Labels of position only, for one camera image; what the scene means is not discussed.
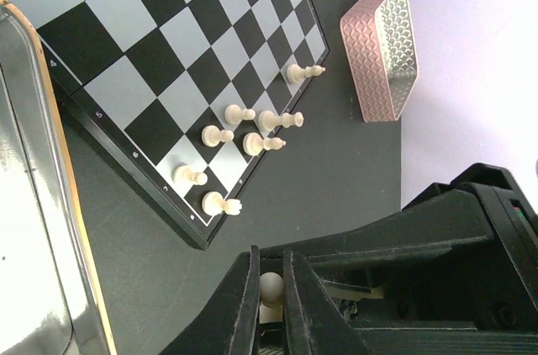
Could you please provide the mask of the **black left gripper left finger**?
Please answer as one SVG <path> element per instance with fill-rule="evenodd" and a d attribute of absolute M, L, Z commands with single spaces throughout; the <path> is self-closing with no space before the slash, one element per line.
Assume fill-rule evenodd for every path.
<path fill-rule="evenodd" d="M 260 306 L 260 251 L 242 252 L 198 316 L 163 354 L 251 354 Z"/>

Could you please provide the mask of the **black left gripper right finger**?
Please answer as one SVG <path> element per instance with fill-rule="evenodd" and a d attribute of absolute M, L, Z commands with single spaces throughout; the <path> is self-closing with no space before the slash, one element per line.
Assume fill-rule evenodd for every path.
<path fill-rule="evenodd" d="M 283 256 L 284 324 L 291 354 L 368 354 L 365 339 L 344 320 L 309 262 Z"/>

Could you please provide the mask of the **white chess pawn gripped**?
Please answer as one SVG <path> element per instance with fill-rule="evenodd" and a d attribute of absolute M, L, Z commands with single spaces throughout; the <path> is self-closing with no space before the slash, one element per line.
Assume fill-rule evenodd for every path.
<path fill-rule="evenodd" d="M 282 321 L 283 278 L 274 272 L 263 273 L 260 278 L 260 323 Z"/>

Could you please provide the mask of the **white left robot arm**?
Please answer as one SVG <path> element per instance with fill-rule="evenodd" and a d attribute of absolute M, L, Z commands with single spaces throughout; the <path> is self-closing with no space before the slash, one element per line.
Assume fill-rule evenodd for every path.
<path fill-rule="evenodd" d="M 476 163 L 360 228 L 233 262 L 167 354 L 534 354 L 537 216 Z"/>

